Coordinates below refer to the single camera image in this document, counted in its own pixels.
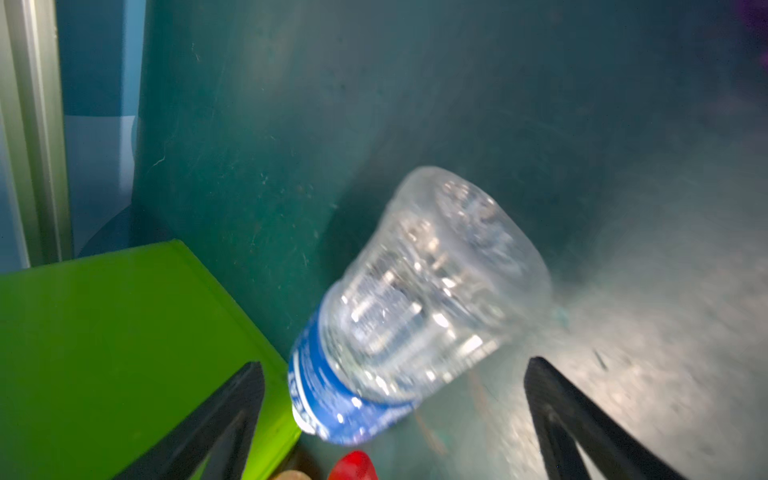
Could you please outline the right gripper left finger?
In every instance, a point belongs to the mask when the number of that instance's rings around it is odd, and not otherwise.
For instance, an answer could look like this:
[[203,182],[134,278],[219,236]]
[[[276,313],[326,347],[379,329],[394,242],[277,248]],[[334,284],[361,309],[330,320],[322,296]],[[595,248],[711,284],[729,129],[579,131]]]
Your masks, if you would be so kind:
[[248,362],[118,479],[240,479],[265,395],[258,362]]

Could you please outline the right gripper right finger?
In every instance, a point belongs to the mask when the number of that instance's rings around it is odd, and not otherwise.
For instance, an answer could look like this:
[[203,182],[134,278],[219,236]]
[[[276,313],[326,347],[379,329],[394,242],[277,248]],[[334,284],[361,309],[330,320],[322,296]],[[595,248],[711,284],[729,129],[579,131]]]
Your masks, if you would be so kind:
[[550,479],[588,479],[586,453],[607,479],[683,480],[546,359],[529,360],[524,390]]

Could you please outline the blue label bottle white cap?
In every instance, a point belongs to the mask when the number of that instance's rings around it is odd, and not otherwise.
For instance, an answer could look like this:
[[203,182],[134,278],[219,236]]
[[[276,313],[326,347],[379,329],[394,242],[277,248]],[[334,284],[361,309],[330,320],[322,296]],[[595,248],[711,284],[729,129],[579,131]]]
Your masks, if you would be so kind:
[[418,168],[291,351],[294,420],[362,444],[531,330],[550,302],[543,258],[498,203],[450,171]]

